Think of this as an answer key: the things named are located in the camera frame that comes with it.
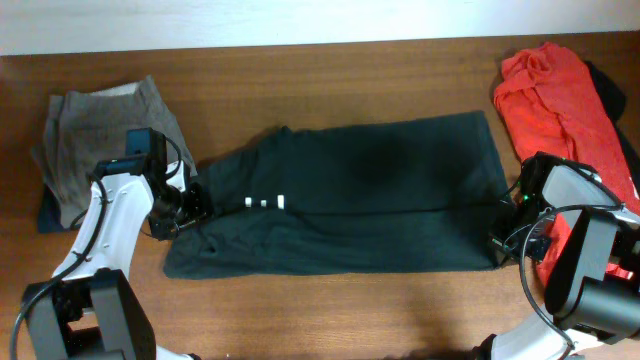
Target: wood grain surface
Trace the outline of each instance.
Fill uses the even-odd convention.
[[[491,94],[500,60],[544,41],[593,61],[622,88],[628,105],[621,127],[640,149],[640,33],[0,58],[0,358],[24,287],[51,275],[75,235],[41,235],[35,226],[42,180],[29,149],[41,141],[49,95],[151,74],[197,161],[274,126],[320,129],[483,110],[512,182],[519,164]],[[186,281],[163,275],[168,248],[141,236],[131,284],[158,343],[205,359],[434,355],[470,349],[531,313],[516,267]],[[21,358],[32,358],[26,328],[19,344]],[[635,359],[638,350],[626,340],[585,354]]]

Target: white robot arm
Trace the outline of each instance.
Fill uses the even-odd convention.
[[[38,359],[199,359],[155,344],[128,283],[145,219],[154,237],[167,239],[208,215],[201,188],[189,182],[188,166],[181,159],[167,165],[165,141],[151,129],[132,130],[127,157],[96,167],[90,205],[71,251],[51,281],[30,285],[23,296],[20,315]],[[68,326],[87,313],[96,315],[98,327]],[[12,358],[16,336],[14,329]]]
[[[601,184],[595,169],[548,154],[525,161],[518,184],[523,200],[494,224],[490,243],[506,260],[519,263],[536,314],[485,340],[474,359],[555,360],[625,338],[637,340],[640,217]],[[572,231],[549,277],[546,309],[541,309],[529,292],[524,259],[544,257],[546,225],[561,213]],[[610,262],[632,276],[607,275]]]

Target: white panel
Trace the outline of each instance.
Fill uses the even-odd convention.
[[[573,340],[576,353],[585,349],[601,346],[593,335],[569,329],[567,335]],[[515,329],[498,335],[491,344],[491,359],[495,360],[555,360],[566,349],[565,340],[551,330],[537,314],[530,315]]]
[[[640,29],[638,0],[0,0],[0,53]]]
[[[102,228],[95,245],[87,255],[87,260],[63,280],[87,278],[102,268],[120,269],[124,276],[129,278],[129,267],[140,234],[140,226],[153,206],[153,193],[142,175],[110,175],[102,178],[102,182],[109,200]],[[77,254],[86,249],[100,217],[101,197],[100,188],[95,182],[92,183],[87,215],[82,221],[71,251],[53,272],[53,276],[69,268],[77,261]]]

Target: red garment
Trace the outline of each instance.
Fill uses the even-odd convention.
[[[502,77],[494,103],[502,114],[520,160],[544,151],[593,166],[602,182],[627,207],[640,212],[631,174],[618,137],[596,93],[589,69],[567,48],[546,43],[518,52],[502,62]],[[538,266],[543,283],[553,270],[570,233],[556,221],[554,239]],[[609,265],[610,273],[628,273]]]

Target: navy garment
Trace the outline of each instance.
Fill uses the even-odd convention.
[[[199,173],[215,216],[174,240],[169,277],[497,266],[487,234],[507,184],[481,112],[320,131],[284,127]]]
[[[622,117],[624,108],[627,105],[627,97],[618,85],[616,85],[616,83],[607,76],[607,74],[596,68],[590,61],[586,61],[585,64],[587,64],[587,67],[589,68],[591,81],[593,81],[598,97],[600,97],[600,101],[602,101],[602,106],[613,123],[613,126],[616,128],[618,140],[620,140],[622,153],[627,161],[627,166],[629,166],[633,184],[636,189],[640,189],[640,157],[633,149],[629,140],[627,140],[626,136],[624,136],[617,126],[618,120]]]
[[[41,234],[64,232],[65,229],[60,224],[60,206],[58,200],[51,190],[45,185],[42,194],[42,204],[38,210],[37,219],[38,232]]]

